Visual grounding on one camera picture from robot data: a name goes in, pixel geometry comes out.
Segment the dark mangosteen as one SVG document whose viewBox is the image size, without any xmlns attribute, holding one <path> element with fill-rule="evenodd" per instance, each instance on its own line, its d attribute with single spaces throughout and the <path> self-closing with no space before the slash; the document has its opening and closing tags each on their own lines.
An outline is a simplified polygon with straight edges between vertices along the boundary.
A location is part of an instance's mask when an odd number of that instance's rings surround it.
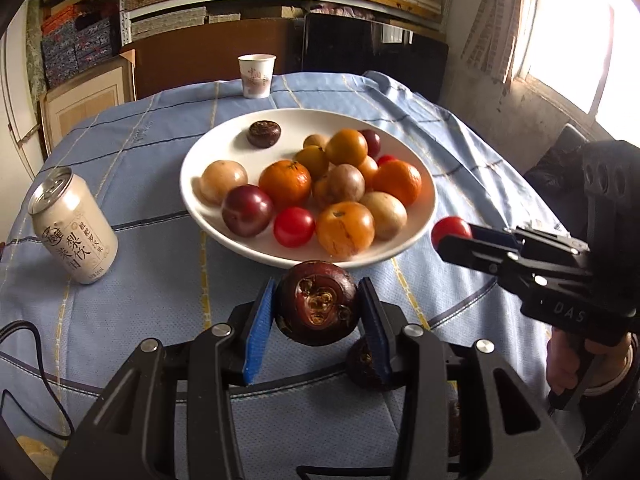
<svg viewBox="0 0 640 480">
<path fill-rule="evenodd" d="M 272 120 L 253 122 L 247 130 L 246 137 L 254 148 L 271 148 L 280 140 L 281 127 Z"/>
<path fill-rule="evenodd" d="M 277 284 L 273 321 L 283 335 L 299 344 L 334 344 L 351 334 L 360 321 L 356 295 L 356 284 L 344 269 L 321 260 L 303 261 Z"/>
<path fill-rule="evenodd" d="M 399 375 L 392 375 L 385 379 L 378 376 L 373 367 L 372 354 L 364 337 L 358 339 L 348 350 L 345 370 L 349 379 L 356 386 L 368 391 L 390 391 L 404 385 L 404 381 Z"/>
</svg>

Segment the orange persimmon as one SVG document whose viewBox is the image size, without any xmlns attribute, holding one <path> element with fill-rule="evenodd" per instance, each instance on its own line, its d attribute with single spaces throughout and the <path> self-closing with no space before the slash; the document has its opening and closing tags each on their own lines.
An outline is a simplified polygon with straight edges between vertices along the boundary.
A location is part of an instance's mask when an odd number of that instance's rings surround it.
<svg viewBox="0 0 640 480">
<path fill-rule="evenodd" d="M 332 258 L 350 259 L 373 243 L 374 219 L 363 204 L 336 203 L 318 215 L 316 234 L 320 246 Z"/>
<path fill-rule="evenodd" d="M 368 156 L 367 140 L 357 130 L 342 129 L 326 144 L 326 156 L 335 166 L 359 166 Z"/>
</svg>

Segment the brown round fruit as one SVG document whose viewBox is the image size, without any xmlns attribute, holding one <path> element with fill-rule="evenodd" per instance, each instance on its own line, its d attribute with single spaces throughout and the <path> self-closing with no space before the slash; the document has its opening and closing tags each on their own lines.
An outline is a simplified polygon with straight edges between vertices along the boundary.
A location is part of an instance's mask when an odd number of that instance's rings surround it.
<svg viewBox="0 0 640 480">
<path fill-rule="evenodd" d="M 245 168 L 234 160 L 215 160 L 200 177 L 201 196 L 207 203 L 221 205 L 226 195 L 248 183 Z"/>
<path fill-rule="evenodd" d="M 392 240 L 406 226 L 408 214 L 398 198 L 384 192 L 367 192 L 360 203 L 374 219 L 375 236 L 380 240 Z"/>
</svg>

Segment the dark purple plum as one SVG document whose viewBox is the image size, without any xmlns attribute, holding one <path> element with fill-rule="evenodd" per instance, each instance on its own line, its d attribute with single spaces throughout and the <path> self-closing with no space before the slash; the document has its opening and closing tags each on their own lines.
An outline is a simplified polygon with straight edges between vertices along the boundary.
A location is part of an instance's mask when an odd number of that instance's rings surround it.
<svg viewBox="0 0 640 480">
<path fill-rule="evenodd" d="M 222 220 L 240 237 L 255 237 L 266 227 L 274 214 L 270 197 L 256 185 L 244 184 L 232 188 L 222 203 Z"/>
</svg>

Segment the small red tomato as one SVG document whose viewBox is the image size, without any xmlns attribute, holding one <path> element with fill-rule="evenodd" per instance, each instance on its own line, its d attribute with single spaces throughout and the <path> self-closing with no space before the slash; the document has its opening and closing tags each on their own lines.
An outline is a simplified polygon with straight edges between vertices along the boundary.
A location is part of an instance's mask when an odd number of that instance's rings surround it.
<svg viewBox="0 0 640 480">
<path fill-rule="evenodd" d="M 392 162 L 393 160 L 396 160 L 395 156 L 383 155 L 376 161 L 376 163 L 378 164 L 378 166 L 383 166 L 383 165 L 387 164 L 388 162 Z"/>
</svg>

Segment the large yellow-brown pear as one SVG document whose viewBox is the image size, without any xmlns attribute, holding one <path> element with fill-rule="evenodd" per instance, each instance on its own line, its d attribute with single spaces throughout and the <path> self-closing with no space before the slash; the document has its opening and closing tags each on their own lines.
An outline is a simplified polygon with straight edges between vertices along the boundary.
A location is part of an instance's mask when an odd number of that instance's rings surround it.
<svg viewBox="0 0 640 480">
<path fill-rule="evenodd" d="M 314 188 L 321 207 L 341 202 L 359 202 L 366 190 L 362 173 L 349 164 L 341 164 L 322 177 Z"/>
</svg>

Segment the small mandarin orange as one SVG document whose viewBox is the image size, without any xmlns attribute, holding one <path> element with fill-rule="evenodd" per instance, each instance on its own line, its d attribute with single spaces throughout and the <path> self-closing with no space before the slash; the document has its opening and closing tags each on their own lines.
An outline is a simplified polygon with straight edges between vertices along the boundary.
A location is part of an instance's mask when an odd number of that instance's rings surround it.
<svg viewBox="0 0 640 480">
<path fill-rule="evenodd" d="M 312 180 L 299 162 L 283 159 L 262 170 L 258 186 L 269 196 L 274 208 L 303 207 L 309 200 Z"/>
</svg>

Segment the small dark plum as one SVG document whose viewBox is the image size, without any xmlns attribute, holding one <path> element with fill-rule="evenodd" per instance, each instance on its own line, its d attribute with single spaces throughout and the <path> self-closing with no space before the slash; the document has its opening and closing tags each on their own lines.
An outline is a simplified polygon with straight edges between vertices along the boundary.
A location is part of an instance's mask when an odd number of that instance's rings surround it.
<svg viewBox="0 0 640 480">
<path fill-rule="evenodd" d="M 367 141 L 368 155 L 373 159 L 377 159 L 381 153 L 380 135 L 373 129 L 361 129 L 360 133 Z"/>
</svg>

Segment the yellow-orange persimmon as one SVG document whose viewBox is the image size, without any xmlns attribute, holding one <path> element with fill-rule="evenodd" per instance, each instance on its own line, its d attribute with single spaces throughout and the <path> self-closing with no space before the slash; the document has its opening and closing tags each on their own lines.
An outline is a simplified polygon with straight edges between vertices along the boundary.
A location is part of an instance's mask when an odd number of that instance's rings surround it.
<svg viewBox="0 0 640 480">
<path fill-rule="evenodd" d="M 326 157 L 326 152 L 318 145 L 306 146 L 306 148 L 303 148 L 295 154 L 294 160 L 308 170 L 311 179 L 314 181 L 324 177 L 330 168 L 330 162 Z"/>
</svg>

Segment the small brown kiwi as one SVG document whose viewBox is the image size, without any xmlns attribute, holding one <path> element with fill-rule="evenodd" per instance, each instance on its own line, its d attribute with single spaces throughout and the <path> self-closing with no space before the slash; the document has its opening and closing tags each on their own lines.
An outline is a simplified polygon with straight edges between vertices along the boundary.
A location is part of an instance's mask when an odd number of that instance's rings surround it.
<svg viewBox="0 0 640 480">
<path fill-rule="evenodd" d="M 319 133 L 314 133 L 306 137 L 303 143 L 303 147 L 309 148 L 310 146 L 316 146 L 317 148 L 322 148 L 322 150 L 324 150 L 328 142 L 329 138 L 327 136 Z"/>
</svg>

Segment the large orange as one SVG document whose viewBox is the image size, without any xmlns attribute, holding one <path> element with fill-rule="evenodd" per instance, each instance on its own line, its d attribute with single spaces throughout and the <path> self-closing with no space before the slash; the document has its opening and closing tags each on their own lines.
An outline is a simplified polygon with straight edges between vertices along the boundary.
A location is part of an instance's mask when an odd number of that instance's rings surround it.
<svg viewBox="0 0 640 480">
<path fill-rule="evenodd" d="M 411 206 L 421 194 L 422 177 L 415 166 L 394 159 L 378 167 L 372 188 L 396 197 L 405 206 Z"/>
</svg>

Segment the white beverage can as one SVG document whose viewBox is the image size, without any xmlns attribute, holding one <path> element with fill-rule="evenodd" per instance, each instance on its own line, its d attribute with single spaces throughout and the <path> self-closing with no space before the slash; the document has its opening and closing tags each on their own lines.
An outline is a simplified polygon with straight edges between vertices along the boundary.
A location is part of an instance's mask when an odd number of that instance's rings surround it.
<svg viewBox="0 0 640 480">
<path fill-rule="evenodd" d="M 92 284 L 110 270 L 118 238 L 86 181 L 68 167 L 51 170 L 28 201 L 32 227 L 72 279 Z"/>
</svg>

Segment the white paper cup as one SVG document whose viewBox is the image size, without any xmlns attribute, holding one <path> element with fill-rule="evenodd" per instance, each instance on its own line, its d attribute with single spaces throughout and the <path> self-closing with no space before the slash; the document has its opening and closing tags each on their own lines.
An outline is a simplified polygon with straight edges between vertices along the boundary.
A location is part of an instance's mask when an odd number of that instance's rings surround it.
<svg viewBox="0 0 640 480">
<path fill-rule="evenodd" d="M 243 96 L 247 99 L 268 98 L 276 59 L 273 54 L 244 54 L 238 57 Z"/>
</svg>

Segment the brown wooden cabinet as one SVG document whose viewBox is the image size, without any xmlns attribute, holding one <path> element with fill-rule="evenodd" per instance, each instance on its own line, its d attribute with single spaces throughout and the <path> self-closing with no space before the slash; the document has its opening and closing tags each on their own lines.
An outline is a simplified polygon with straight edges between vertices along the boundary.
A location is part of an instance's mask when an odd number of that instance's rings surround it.
<svg viewBox="0 0 640 480">
<path fill-rule="evenodd" d="M 258 18 L 171 30 L 125 49 L 134 51 L 134 84 L 142 99 L 186 84 L 239 78 L 244 54 L 275 55 L 277 75 L 298 72 L 303 33 L 301 18 Z"/>
</svg>

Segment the framed wooden board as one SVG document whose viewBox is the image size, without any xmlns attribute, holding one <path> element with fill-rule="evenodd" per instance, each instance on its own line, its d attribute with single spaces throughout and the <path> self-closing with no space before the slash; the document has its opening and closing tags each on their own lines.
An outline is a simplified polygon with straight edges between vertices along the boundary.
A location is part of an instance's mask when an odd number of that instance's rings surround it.
<svg viewBox="0 0 640 480">
<path fill-rule="evenodd" d="M 85 70 L 40 99 L 47 155 L 86 118 L 137 99 L 136 51 L 129 50 Z"/>
</svg>

